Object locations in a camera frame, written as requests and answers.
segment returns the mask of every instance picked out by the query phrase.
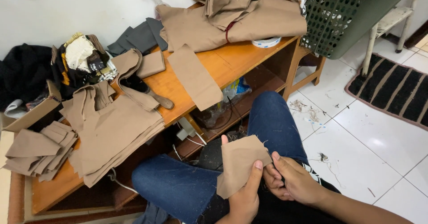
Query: wooden table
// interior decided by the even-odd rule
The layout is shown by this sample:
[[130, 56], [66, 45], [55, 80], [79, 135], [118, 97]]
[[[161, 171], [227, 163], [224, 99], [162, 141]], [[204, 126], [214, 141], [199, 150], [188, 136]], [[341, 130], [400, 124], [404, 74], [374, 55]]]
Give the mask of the wooden table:
[[[323, 57], [319, 57], [316, 60], [318, 61], [318, 66], [314, 73], [293, 85], [299, 61], [310, 52], [308, 49], [299, 46], [299, 42], [300, 37], [297, 36], [283, 37], [278, 45], [262, 49], [246, 41], [227, 44], [211, 51], [197, 53], [196, 55], [221, 89], [245, 75], [253, 91], [241, 101], [242, 103], [240, 102], [241, 104], [237, 104], [237, 107], [240, 114], [246, 115], [254, 98], [263, 91], [281, 91], [283, 89], [283, 97], [287, 99], [292, 92], [310, 81], [314, 80], [314, 84], [318, 84], [325, 62], [325, 58]], [[154, 92], [171, 99], [175, 103], [175, 107], [172, 110], [167, 110], [161, 106], [158, 109], [164, 118], [166, 127], [185, 117], [194, 126], [196, 131], [204, 139], [209, 141], [218, 136], [221, 130], [225, 130], [226, 127], [239, 121], [239, 118], [235, 116], [227, 126], [216, 132], [199, 127], [189, 114], [196, 108], [195, 103], [175, 76], [167, 60], [170, 54], [167, 51], [163, 52], [166, 66], [165, 71], [144, 79]], [[225, 122], [224, 118], [219, 118], [216, 125], [222, 124], [221, 122]], [[78, 149], [79, 146], [80, 141], [78, 141], [74, 149]], [[177, 150], [181, 156], [188, 158], [198, 151], [199, 147], [200, 145], [186, 140], [177, 147]], [[33, 214], [46, 213], [52, 206], [83, 185], [83, 178], [79, 178], [77, 173], [74, 173], [73, 167], [68, 160], [52, 181], [40, 183], [37, 178], [34, 178], [32, 187]], [[125, 188], [116, 190], [115, 194], [121, 192], [122, 194], [126, 192], [129, 198], [116, 200], [116, 207], [123, 206], [124, 202], [136, 196], [136, 194], [131, 193]]]

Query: wooden handle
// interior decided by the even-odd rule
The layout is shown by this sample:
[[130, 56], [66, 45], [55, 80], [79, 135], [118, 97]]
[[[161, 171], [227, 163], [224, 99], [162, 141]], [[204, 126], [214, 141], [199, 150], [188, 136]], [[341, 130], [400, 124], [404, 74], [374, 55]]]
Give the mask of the wooden handle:
[[171, 110], [174, 107], [174, 102], [170, 99], [157, 95], [155, 92], [153, 92], [151, 89], [149, 89], [148, 95], [152, 96], [156, 101], [160, 103], [160, 105], [167, 110]]

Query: red string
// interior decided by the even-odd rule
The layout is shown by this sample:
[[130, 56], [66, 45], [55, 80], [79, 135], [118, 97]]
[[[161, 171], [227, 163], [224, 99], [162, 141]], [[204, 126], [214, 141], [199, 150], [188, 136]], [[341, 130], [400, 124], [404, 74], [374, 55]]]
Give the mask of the red string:
[[227, 33], [229, 32], [229, 29], [231, 29], [235, 23], [236, 23], [236, 22], [231, 22], [231, 23], [229, 23], [229, 25], [226, 27], [226, 41], [227, 41], [227, 43], [230, 43], [230, 42], [229, 42], [229, 40], [227, 39]]

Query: fingernail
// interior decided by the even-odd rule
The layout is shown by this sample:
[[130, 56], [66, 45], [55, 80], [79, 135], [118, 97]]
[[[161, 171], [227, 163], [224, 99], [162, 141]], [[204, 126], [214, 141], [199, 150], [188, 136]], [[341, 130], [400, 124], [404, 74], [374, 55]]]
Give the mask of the fingernail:
[[278, 154], [278, 152], [276, 152], [276, 151], [274, 151], [273, 153], [272, 153], [272, 157], [274, 157], [275, 158], [275, 160], [279, 160], [280, 159], [280, 155]]
[[255, 166], [257, 169], [261, 170], [261, 169], [263, 169], [263, 162], [262, 162], [262, 161], [256, 161], [256, 162], [254, 163], [254, 166]]

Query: black and beige mat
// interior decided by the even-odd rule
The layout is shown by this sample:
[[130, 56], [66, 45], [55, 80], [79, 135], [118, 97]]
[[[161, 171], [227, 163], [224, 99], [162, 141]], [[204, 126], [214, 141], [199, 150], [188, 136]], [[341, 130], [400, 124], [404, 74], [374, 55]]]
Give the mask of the black and beige mat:
[[361, 69], [345, 91], [379, 111], [428, 130], [428, 76], [372, 55], [367, 78]]

